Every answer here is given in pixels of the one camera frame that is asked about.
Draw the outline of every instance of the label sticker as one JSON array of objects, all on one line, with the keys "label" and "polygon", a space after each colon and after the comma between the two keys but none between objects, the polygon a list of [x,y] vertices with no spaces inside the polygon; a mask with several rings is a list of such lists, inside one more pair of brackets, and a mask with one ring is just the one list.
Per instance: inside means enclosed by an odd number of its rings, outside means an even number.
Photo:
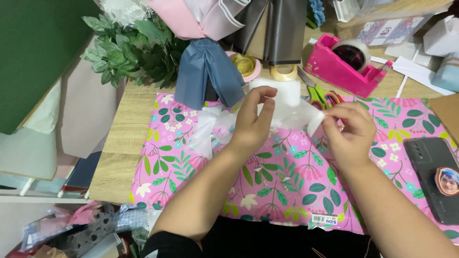
[{"label": "label sticker", "polygon": [[313,213],[313,222],[336,225],[338,224],[338,215]]}]

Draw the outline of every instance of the green board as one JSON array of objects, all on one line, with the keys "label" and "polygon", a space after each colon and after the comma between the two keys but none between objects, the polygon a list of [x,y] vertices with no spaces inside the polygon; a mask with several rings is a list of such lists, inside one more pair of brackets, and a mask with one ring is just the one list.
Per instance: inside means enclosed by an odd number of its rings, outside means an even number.
[{"label": "green board", "polygon": [[12,134],[93,33],[93,0],[0,0],[0,133]]}]

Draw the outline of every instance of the wooden desk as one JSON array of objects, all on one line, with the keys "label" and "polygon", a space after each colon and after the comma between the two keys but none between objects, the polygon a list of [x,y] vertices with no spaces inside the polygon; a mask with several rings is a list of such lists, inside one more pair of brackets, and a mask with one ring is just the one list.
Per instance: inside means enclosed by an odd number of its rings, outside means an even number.
[{"label": "wooden desk", "polygon": [[[319,39],[323,32],[306,28],[302,60],[309,58],[313,45],[309,39]],[[396,58],[384,55],[385,48],[371,49],[373,56],[391,61]],[[268,66],[264,64],[262,77],[270,78]],[[336,90],[342,96],[350,96],[314,76],[311,78],[327,90]],[[389,71],[384,80],[371,95],[372,97],[395,97],[403,80],[403,75],[393,70]],[[174,88],[159,90],[151,86],[135,86],[128,82],[123,98],[118,107],[115,120],[108,134],[101,159],[94,173],[90,186],[90,199],[129,203],[129,190],[135,174],[140,150],[145,139],[146,129],[150,122],[151,112],[158,92],[174,93]],[[302,94],[308,95],[306,85],[302,83]],[[424,85],[408,78],[401,97],[436,98],[442,96]]]}]

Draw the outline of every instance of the black phone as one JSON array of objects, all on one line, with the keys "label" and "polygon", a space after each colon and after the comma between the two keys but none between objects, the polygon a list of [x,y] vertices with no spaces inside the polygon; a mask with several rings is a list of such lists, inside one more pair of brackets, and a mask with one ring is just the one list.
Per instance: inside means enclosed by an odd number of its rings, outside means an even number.
[{"label": "black phone", "polygon": [[436,221],[459,225],[459,168],[443,138],[413,138],[403,142]]}]

